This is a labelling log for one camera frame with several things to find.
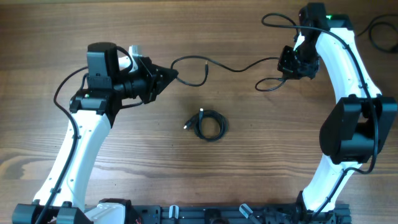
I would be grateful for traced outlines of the black cable gold plug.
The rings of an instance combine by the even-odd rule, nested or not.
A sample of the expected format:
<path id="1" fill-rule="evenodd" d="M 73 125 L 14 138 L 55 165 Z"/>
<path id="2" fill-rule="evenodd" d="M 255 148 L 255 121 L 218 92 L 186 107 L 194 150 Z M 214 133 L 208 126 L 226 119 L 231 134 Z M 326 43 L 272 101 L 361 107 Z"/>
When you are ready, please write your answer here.
<path id="1" fill-rule="evenodd" d="M 257 61 L 253 62 L 252 64 L 249 64 L 247 67 L 244 67 L 244 68 L 242 68 L 242 69 L 233 69 L 233 68 L 231 68 L 231 67 L 227 67 L 226 65 L 224 65 L 224 64 L 222 64 L 222 63 L 220 63 L 220 62 L 218 62 L 218 61 L 216 61 L 216 60 L 213 60 L 213 59 L 211 59 L 211 58 L 208 58 L 208 57 L 199 56 L 199 55 L 187 55 L 187 56 L 183 56 L 183 57 L 180 57 L 180 58 L 175 59 L 175 60 L 171 63 L 170 69 L 174 69 L 174 66 L 175 66 L 178 62 L 181 62 L 182 60 L 188 60 L 188 59 L 200 59 L 200 60 L 205 60 L 205 61 L 206 61 L 206 64 L 205 64 L 205 77 L 204 77 L 203 81 L 202 81 L 201 83 L 189 83 L 189 82 L 186 82 L 186 81 L 182 80 L 182 79 L 179 78 L 179 77 L 177 77 L 176 79 L 177 79 L 180 83 L 182 83 L 182 84 L 184 84 L 184 85 L 186 85 L 186 86 L 200 87 L 200 86 L 203 86 L 203 85 L 206 83 L 207 79 L 208 79 L 208 74 L 209 74 L 209 66 L 208 66 L 208 63 L 209 63 L 209 62 L 212 63 L 212 64 L 214 64 L 214 65 L 216 65 L 216 66 L 218 66 L 218 67 L 221 67 L 221 68 L 223 68 L 223 69 L 225 69 L 225 70 L 227 70 L 227 71 L 229 71 L 229 72 L 241 73 L 241 72 L 245 72 L 246 70 L 250 69 L 251 67 L 253 67 L 253 66 L 257 65 L 257 64 L 260 64 L 261 62 L 266 62 L 266 61 L 269 61 L 269 60 L 278 60 L 279 58 L 278 58 L 278 57 L 266 57 L 266 58 L 262 58 L 262 59 L 260 59 L 260 60 L 257 60 Z"/>

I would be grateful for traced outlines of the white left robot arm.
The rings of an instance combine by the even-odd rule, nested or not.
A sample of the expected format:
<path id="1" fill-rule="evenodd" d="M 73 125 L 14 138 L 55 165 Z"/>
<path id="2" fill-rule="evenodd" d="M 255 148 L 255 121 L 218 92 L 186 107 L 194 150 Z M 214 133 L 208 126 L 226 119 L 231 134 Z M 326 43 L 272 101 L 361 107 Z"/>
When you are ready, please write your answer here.
<path id="1" fill-rule="evenodd" d="M 142 223 L 130 200 L 106 198 L 85 210 L 85 196 L 99 149 L 123 100 L 155 101 L 178 71 L 160 67 L 111 42 L 90 44 L 84 83 L 63 110 L 68 131 L 55 163 L 32 203 L 17 204 L 13 223 Z"/>

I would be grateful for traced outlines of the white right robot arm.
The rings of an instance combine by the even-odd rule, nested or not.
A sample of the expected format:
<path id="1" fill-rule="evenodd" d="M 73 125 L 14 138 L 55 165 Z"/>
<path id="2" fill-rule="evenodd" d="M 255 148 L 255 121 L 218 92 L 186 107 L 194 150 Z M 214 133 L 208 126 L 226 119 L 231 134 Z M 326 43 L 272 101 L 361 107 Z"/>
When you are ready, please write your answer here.
<path id="1" fill-rule="evenodd" d="M 302 200 L 311 218 L 332 211 L 349 177 L 370 174 L 397 114 L 393 97 L 383 96 L 366 71 L 348 16 L 328 15 L 323 3 L 299 12 L 294 47 L 285 46 L 278 71 L 286 80 L 314 78 L 324 62 L 336 105 L 322 124 L 322 159 Z"/>

